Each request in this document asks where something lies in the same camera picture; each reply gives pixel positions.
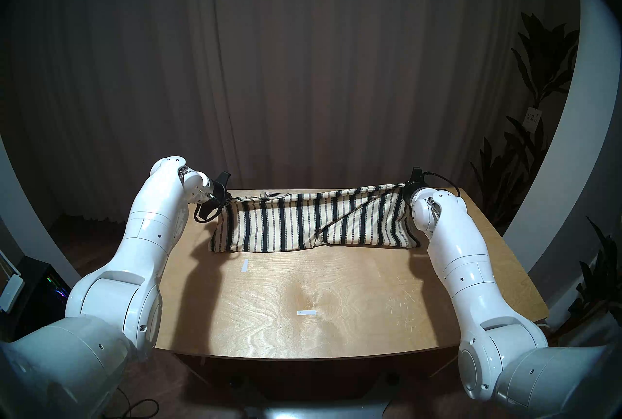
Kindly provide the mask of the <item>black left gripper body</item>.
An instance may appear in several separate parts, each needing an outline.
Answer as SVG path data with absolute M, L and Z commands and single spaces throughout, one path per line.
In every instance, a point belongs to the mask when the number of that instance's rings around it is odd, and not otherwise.
M 228 191 L 230 177 L 230 173 L 223 171 L 212 181 L 212 191 L 208 194 L 210 209 L 222 209 L 232 200 L 232 196 Z

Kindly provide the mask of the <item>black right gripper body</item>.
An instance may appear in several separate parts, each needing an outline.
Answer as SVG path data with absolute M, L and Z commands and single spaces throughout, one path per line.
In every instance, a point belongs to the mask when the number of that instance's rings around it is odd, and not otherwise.
M 413 167 L 410 179 L 403 187 L 404 202 L 411 202 L 412 197 L 422 189 L 430 188 L 425 182 L 425 172 L 421 167 Z

